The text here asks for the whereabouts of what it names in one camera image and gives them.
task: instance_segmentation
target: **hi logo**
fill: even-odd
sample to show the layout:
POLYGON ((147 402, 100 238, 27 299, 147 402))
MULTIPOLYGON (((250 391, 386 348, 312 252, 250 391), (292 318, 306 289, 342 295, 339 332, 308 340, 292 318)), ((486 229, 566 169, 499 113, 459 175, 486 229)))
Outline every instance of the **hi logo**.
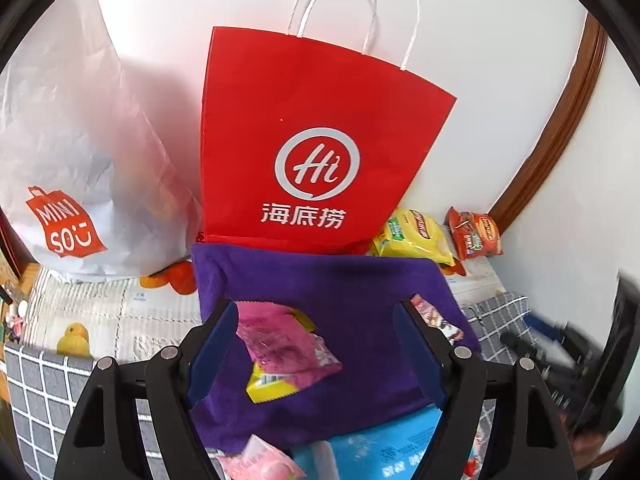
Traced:
POLYGON ((106 251, 89 214, 69 195, 60 190, 45 193, 39 187, 30 187, 31 199, 27 206, 33 211, 44 229, 49 251, 60 258, 106 251))
POLYGON ((310 128, 291 137, 275 162, 282 189, 302 200, 326 200, 342 193, 360 169, 360 152, 347 134, 310 128))

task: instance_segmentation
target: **pink wrapper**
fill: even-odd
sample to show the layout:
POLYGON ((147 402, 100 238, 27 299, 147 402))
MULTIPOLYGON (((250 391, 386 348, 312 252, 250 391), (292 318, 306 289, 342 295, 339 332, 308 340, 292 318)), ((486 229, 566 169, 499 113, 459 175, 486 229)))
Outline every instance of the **pink wrapper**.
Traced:
POLYGON ((342 364, 324 344, 293 315, 288 306, 269 301, 238 301, 237 334, 266 384, 289 383, 297 391, 308 388, 342 370, 342 364))
POLYGON ((424 322, 431 327, 439 328, 440 331, 447 336, 451 344, 453 344, 454 341, 460 341, 465 336, 462 330, 444 319, 442 314, 438 312, 438 309, 424 300, 419 294, 415 294, 414 297, 411 298, 411 303, 424 322))
POLYGON ((255 435, 241 454, 218 460, 233 480, 298 480, 306 476, 292 459, 255 435))

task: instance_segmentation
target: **pink candy wrapper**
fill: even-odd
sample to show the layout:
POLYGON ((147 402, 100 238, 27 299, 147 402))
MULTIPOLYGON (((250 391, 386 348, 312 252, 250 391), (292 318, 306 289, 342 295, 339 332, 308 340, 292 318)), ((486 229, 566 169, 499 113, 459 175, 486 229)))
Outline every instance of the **pink candy wrapper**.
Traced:
POLYGON ((431 303, 421 298, 419 294, 415 294, 414 297, 411 298, 411 303, 424 322, 429 326, 439 328, 440 331, 447 336, 451 344, 453 344, 454 341, 460 341, 465 336, 462 330, 444 319, 442 314, 439 313, 431 303))
POLYGON ((237 305, 237 334, 254 362, 246 388, 253 402, 295 394, 342 369, 300 311, 268 301, 237 305))
POLYGON ((306 476, 292 459, 255 435, 241 454, 218 460, 232 480, 298 480, 306 476))

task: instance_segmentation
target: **checkered fabric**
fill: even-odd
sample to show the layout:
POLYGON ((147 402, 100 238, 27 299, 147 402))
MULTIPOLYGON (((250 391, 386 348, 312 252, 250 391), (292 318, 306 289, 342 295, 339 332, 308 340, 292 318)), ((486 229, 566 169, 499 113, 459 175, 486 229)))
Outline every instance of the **checkered fabric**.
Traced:
MULTIPOLYGON (((500 341, 500 334, 507 330, 521 336, 526 342, 536 345, 536 339, 522 319, 530 311, 526 296, 516 292, 505 292, 480 303, 463 305, 461 309, 478 337, 482 358, 485 361, 515 364, 517 355, 500 341)), ((489 441, 494 411, 495 400, 486 400, 482 405, 480 417, 480 428, 484 437, 482 457, 489 441)))
MULTIPOLYGON (((487 361, 514 364, 516 355, 500 342, 500 334, 511 330, 535 344, 522 317, 529 311, 526 296, 505 292, 486 301, 461 307, 469 320, 487 361)), ((4 346, 14 423, 24 465, 34 480, 51 480, 58 453, 80 393, 95 363, 64 357, 24 346, 4 346)), ((148 402, 138 400, 138 418, 146 456, 155 480, 168 480, 148 402)), ((480 427, 484 435, 481 456, 491 432, 495 401, 486 400, 480 427)), ((218 452, 208 450, 211 458, 218 452)), ((220 468, 217 460, 213 461, 220 468)))
MULTIPOLYGON (((66 427, 95 363, 15 344, 6 344, 4 355, 24 466, 34 480, 51 480, 66 427)), ((136 402, 151 473, 154 480, 168 480, 148 402, 136 402)), ((215 450, 207 452, 210 458, 218 455, 215 450)), ((220 468, 217 460, 213 463, 220 468)))

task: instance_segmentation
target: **candy wrapper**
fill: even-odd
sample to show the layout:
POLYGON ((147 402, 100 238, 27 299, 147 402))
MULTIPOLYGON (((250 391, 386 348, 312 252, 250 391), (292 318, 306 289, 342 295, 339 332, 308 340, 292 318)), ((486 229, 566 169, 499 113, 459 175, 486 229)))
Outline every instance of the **candy wrapper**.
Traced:
POLYGON ((500 233, 489 215, 467 211, 459 213, 451 207, 447 212, 446 223, 451 230, 460 261, 502 254, 500 233))
POLYGON ((373 239, 373 247, 377 256, 429 258, 438 264, 455 264, 435 219, 413 209, 397 208, 373 239))
POLYGON ((424 322, 433 328, 439 328, 440 331, 447 336, 447 339, 451 344, 453 344, 454 341, 462 340, 465 336, 465 333, 462 332, 462 330, 444 319, 442 314, 438 312, 438 309, 428 301, 421 298, 419 294, 415 294, 414 297, 411 298, 411 303, 418 311, 418 314, 420 314, 424 322))
POLYGON ((478 424, 478 429, 476 430, 476 436, 474 438, 474 444, 471 447, 471 452, 469 453, 469 459, 466 461, 466 466, 462 475, 462 480, 470 480, 480 472, 480 469, 482 468, 481 449, 482 449, 483 442, 484 442, 484 434, 482 433, 480 424, 478 424))
POLYGON ((267 301, 238 301, 238 336, 254 362, 246 392, 255 403, 308 388, 342 370, 299 310, 267 301))
POLYGON ((232 480, 298 480, 305 473, 278 448, 252 435, 241 454, 218 461, 232 480))

